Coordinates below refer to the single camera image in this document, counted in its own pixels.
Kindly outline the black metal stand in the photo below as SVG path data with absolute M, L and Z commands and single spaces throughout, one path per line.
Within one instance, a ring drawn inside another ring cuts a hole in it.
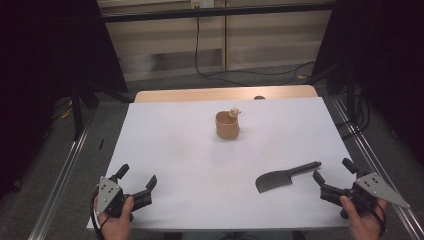
M 81 104 L 89 109 L 94 109 L 99 104 L 93 82 L 88 79 L 75 80 L 72 85 L 71 100 L 75 126 L 74 140 L 78 140 L 84 130 Z

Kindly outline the person's right hand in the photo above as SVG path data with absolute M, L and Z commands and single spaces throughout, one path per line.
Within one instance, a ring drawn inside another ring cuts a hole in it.
M 353 202 L 346 196 L 341 196 L 343 209 L 348 214 L 349 231 L 354 240 L 379 240 L 387 231 L 383 226 L 386 221 L 385 210 L 387 202 L 383 199 L 377 201 L 377 206 L 371 213 L 360 215 Z

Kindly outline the white sheet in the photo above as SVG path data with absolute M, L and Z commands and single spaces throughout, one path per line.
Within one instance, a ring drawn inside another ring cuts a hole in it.
M 216 134 L 215 116 L 238 108 L 235 139 Z M 157 177 L 151 205 L 134 214 L 136 228 L 153 231 L 278 230 L 344 227 L 339 207 L 320 198 L 310 173 L 259 193 L 262 174 L 320 161 L 326 182 L 339 188 L 354 177 L 349 155 L 320 97 L 277 100 L 135 103 L 130 105 L 106 173 L 122 165 L 127 193 Z

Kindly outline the brown cup with small figure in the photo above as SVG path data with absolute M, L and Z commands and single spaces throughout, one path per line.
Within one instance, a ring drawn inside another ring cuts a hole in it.
M 235 139 L 240 131 L 238 115 L 241 111 L 233 107 L 229 111 L 220 111 L 215 116 L 216 134 L 222 139 Z

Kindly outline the metal floor rail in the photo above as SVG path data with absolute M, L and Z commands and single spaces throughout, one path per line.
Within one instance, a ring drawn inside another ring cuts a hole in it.
M 347 107 L 343 101 L 341 99 L 332 99 L 331 102 L 337 110 L 338 115 L 343 120 L 344 126 L 348 129 L 348 136 L 353 138 L 369 168 L 381 176 L 386 183 L 392 187 L 396 193 L 398 193 L 398 188 L 390 178 L 388 172 L 385 170 L 375 151 L 368 143 L 366 137 L 363 135 L 363 131 L 357 125 L 353 124 L 348 117 Z M 424 240 L 424 228 L 421 226 L 421 223 L 413 210 L 411 208 L 404 208 L 395 204 L 392 205 L 392 208 L 410 235 L 411 240 Z
M 88 130 L 89 126 L 84 126 L 78 137 L 73 141 L 60 174 L 57 177 L 53 189 L 51 190 L 27 240 L 45 240 L 54 216 L 59 209 L 60 202 L 73 172 L 74 166 L 84 146 Z

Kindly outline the black horizontal bar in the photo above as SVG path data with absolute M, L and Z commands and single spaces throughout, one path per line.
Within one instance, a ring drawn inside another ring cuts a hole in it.
M 244 6 L 244 7 L 220 7 L 189 10 L 169 10 L 144 13 L 104 14 L 102 20 L 105 23 L 168 20 L 200 17 L 221 17 L 237 15 L 291 13 L 332 10 L 337 6 L 336 2 L 282 4 L 267 6 Z

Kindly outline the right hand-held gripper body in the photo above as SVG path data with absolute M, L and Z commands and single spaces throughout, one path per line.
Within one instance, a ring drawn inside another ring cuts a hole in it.
M 320 198 L 338 206 L 342 206 L 340 197 L 348 197 L 359 214 L 371 213 L 382 199 L 397 206 L 409 209 L 404 198 L 390 187 L 377 173 L 370 173 L 357 178 L 350 189 L 339 189 L 328 185 L 319 176 Z

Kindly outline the wooden table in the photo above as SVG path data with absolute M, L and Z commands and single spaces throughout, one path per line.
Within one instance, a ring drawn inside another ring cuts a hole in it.
M 135 103 L 148 102 L 191 102 L 219 100 L 254 100 L 317 97 L 314 87 L 310 85 L 229 87 L 204 89 L 178 89 L 140 91 L 135 96 Z

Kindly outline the black cleaver knife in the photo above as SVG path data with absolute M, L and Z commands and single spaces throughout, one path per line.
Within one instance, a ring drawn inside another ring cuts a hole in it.
M 318 169 L 320 161 L 311 162 L 291 169 L 272 171 L 262 174 L 255 180 L 255 186 L 259 193 L 264 193 L 279 187 L 292 184 L 292 177 L 298 174 Z

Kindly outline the white wall socket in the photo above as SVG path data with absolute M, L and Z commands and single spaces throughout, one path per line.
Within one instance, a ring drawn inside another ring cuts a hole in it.
M 214 8 L 214 0 L 190 0 L 192 9 Z

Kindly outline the black curtain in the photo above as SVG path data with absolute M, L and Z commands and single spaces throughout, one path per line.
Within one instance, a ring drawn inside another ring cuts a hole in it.
M 424 165 L 424 0 L 334 0 L 312 75 L 351 76 Z
M 127 86 L 98 0 L 0 0 L 0 199 L 51 124 L 55 102 Z

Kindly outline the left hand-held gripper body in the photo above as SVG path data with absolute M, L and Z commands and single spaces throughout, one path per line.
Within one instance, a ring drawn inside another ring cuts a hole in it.
M 143 190 L 135 194 L 124 194 L 122 187 L 115 182 L 114 176 L 110 178 L 101 177 L 98 186 L 98 202 L 96 215 L 100 216 L 106 212 L 113 218 L 119 218 L 123 205 L 128 197 L 134 199 L 132 212 L 146 207 L 152 203 L 152 191 Z

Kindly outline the person's left hand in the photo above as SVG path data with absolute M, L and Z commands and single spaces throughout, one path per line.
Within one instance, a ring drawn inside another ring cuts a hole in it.
M 129 240 L 131 234 L 130 214 L 134 206 L 134 199 L 128 197 L 123 205 L 119 218 L 110 217 L 103 213 L 97 218 L 101 225 L 104 240 Z

